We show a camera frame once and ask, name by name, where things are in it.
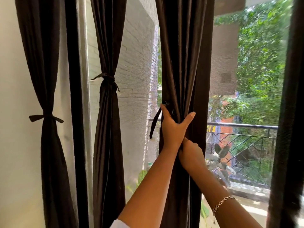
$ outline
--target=white sleeve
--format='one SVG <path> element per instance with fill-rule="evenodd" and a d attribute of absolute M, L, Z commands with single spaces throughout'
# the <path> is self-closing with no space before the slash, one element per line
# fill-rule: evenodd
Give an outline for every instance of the white sleeve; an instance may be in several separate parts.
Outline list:
<path fill-rule="evenodd" d="M 115 220 L 110 228 L 130 228 L 124 222 Z"/>

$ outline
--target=chain link bracelet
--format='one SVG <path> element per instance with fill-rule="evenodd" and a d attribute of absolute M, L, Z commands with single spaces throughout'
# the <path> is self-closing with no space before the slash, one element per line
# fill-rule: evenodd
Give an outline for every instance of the chain link bracelet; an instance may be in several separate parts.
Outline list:
<path fill-rule="evenodd" d="M 232 197 L 231 195 L 228 197 L 225 197 L 222 201 L 220 201 L 214 208 L 213 208 L 213 224 L 215 224 L 215 213 L 217 212 L 218 208 L 220 207 L 220 205 L 222 205 L 224 203 L 224 201 L 227 201 L 228 199 L 234 199 L 234 197 Z"/>

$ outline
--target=metal railing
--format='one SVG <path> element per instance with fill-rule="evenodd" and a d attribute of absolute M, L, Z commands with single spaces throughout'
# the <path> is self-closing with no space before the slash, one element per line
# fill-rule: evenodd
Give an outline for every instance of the metal railing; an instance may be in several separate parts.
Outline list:
<path fill-rule="evenodd" d="M 224 122 L 207 125 L 206 155 L 214 154 L 216 143 L 221 147 L 230 146 L 229 153 L 221 160 L 235 171 L 230 173 L 230 181 L 270 188 L 278 127 Z M 231 131 L 230 127 L 233 127 L 232 133 L 222 132 Z"/>

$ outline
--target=forearm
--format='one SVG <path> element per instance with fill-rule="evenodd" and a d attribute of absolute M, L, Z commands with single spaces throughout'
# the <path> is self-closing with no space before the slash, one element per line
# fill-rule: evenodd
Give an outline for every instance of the forearm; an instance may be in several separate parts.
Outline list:
<path fill-rule="evenodd" d="M 201 165 L 191 176 L 212 209 L 229 196 L 213 173 L 205 166 Z M 235 199 L 224 201 L 215 216 L 221 228 L 261 228 L 260 224 Z"/>
<path fill-rule="evenodd" d="M 119 220 L 131 228 L 159 227 L 178 149 L 164 148 L 139 185 Z"/>

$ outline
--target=person's left hand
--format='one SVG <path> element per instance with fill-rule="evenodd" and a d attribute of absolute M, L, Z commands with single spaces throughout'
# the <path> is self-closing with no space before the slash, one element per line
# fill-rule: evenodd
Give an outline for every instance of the person's left hand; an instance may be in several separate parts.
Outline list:
<path fill-rule="evenodd" d="M 196 113 L 192 112 L 188 114 L 182 123 L 177 124 L 172 119 L 165 105 L 161 104 L 161 108 L 164 116 L 164 120 L 162 123 L 164 148 L 178 150 L 184 139 L 186 129 L 188 128 L 189 124 L 192 122 Z"/>

